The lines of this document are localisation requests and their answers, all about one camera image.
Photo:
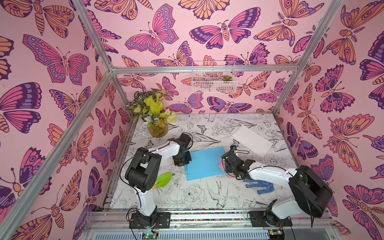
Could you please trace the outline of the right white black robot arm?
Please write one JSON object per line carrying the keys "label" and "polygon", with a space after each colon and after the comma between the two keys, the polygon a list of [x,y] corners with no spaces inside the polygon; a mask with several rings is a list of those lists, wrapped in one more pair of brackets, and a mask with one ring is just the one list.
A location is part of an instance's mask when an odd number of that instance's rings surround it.
{"label": "right white black robot arm", "polygon": [[307,166],[284,169],[250,159],[243,161],[234,149],[222,155],[221,159],[224,171],[236,180],[265,181],[291,190],[291,196],[273,200],[268,205],[264,215],[270,225],[304,213],[311,218],[320,218],[333,197],[331,188]]}

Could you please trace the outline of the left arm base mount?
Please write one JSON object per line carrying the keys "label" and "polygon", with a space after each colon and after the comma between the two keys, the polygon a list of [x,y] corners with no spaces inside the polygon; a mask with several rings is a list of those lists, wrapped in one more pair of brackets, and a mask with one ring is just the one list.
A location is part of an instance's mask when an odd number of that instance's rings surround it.
{"label": "left arm base mount", "polygon": [[139,211],[134,211],[129,217],[130,229],[169,229],[171,223],[170,212],[155,211],[150,216],[144,216]]}

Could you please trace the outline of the pink cloth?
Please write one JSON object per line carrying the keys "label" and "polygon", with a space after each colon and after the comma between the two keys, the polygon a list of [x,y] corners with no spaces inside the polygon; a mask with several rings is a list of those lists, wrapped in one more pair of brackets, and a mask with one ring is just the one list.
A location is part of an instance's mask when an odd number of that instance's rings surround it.
{"label": "pink cloth", "polygon": [[226,164],[225,164],[225,161],[223,159],[220,159],[220,163],[219,163],[219,168],[224,172],[226,173],[230,178],[235,178],[235,176],[231,173],[228,173],[226,171]]}

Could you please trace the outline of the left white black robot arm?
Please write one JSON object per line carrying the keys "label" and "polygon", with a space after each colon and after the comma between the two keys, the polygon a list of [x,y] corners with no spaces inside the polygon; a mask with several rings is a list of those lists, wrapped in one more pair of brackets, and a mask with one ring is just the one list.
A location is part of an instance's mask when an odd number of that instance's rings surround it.
{"label": "left white black robot arm", "polygon": [[178,138],[171,138],[158,147],[137,149],[126,170],[125,180],[137,191],[139,213],[142,216],[150,217],[157,210],[152,189],[157,181],[160,166],[171,163],[177,167],[188,165],[192,161],[192,145],[192,136],[182,133]]}

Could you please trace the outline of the blue-edged drawing tablet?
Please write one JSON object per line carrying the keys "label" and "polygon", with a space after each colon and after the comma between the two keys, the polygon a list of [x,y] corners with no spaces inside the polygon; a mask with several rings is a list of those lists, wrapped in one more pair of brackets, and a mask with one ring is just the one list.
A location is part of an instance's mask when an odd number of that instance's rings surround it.
{"label": "blue-edged drawing tablet", "polygon": [[185,166],[187,181],[222,175],[225,173],[221,158],[226,153],[224,147],[200,150],[191,153],[192,160]]}

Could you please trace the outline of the white drawing tablet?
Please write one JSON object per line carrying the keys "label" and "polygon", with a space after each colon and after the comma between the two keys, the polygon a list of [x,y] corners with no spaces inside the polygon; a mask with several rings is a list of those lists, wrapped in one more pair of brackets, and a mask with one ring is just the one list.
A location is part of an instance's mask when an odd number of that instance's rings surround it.
{"label": "white drawing tablet", "polygon": [[232,138],[243,144],[252,152],[260,157],[264,157],[269,149],[272,148],[272,143],[261,137],[257,133],[248,129],[245,126],[238,128],[233,134]]}

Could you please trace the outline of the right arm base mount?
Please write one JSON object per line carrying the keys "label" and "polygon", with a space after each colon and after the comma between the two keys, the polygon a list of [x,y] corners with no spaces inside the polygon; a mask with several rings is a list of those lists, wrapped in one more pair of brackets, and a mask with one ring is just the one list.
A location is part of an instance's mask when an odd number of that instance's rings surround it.
{"label": "right arm base mount", "polygon": [[289,217],[279,219],[273,212],[272,207],[277,199],[273,200],[265,211],[250,211],[247,217],[250,219],[252,227],[292,227]]}

